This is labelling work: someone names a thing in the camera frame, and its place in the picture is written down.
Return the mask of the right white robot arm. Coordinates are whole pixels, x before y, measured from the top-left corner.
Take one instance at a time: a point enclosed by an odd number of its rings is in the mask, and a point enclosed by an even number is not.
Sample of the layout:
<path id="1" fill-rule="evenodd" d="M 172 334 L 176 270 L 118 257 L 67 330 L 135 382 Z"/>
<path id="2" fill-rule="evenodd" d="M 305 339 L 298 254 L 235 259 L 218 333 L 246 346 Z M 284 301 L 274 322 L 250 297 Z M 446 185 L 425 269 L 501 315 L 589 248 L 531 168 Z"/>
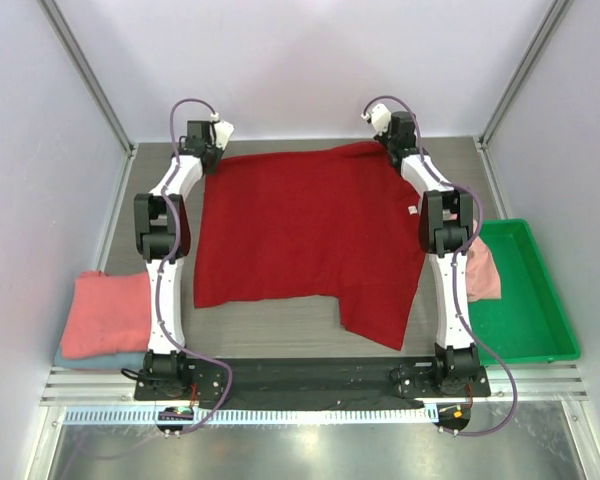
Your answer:
<path id="1" fill-rule="evenodd" d="M 437 294 L 432 389 L 440 395 L 459 396 L 480 372 L 478 348 L 468 321 L 466 287 L 474 200 L 470 193 L 447 181 L 420 148 L 411 113 L 390 112 L 379 104 L 372 109 L 369 123 L 391 165 L 420 196 L 419 245 L 432 266 Z"/>

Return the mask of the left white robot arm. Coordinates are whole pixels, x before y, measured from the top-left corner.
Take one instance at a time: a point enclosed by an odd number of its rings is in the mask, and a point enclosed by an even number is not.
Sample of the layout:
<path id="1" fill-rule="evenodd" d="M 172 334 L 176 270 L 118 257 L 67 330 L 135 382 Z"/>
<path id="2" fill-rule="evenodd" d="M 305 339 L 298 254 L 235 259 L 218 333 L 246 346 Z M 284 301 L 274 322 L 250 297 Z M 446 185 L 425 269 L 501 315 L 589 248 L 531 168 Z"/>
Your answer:
<path id="1" fill-rule="evenodd" d="M 204 174 L 215 171 L 233 131 L 232 124 L 216 115 L 188 121 L 164 176 L 133 201 L 136 248 L 145 262 L 151 297 L 150 336 L 138 385 L 173 400 L 192 387 L 182 351 L 182 274 L 191 247 L 186 199 Z"/>

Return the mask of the red t shirt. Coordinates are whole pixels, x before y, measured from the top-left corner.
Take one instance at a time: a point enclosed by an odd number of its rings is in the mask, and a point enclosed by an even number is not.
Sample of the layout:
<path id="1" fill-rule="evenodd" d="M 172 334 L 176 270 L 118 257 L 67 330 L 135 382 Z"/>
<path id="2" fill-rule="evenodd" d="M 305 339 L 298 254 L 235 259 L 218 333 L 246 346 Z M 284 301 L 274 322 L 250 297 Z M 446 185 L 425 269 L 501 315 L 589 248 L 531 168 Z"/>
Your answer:
<path id="1" fill-rule="evenodd" d="M 345 330 L 398 350 L 424 264 L 418 203 L 374 142 L 223 160 L 205 181 L 194 304 L 329 296 Z"/>

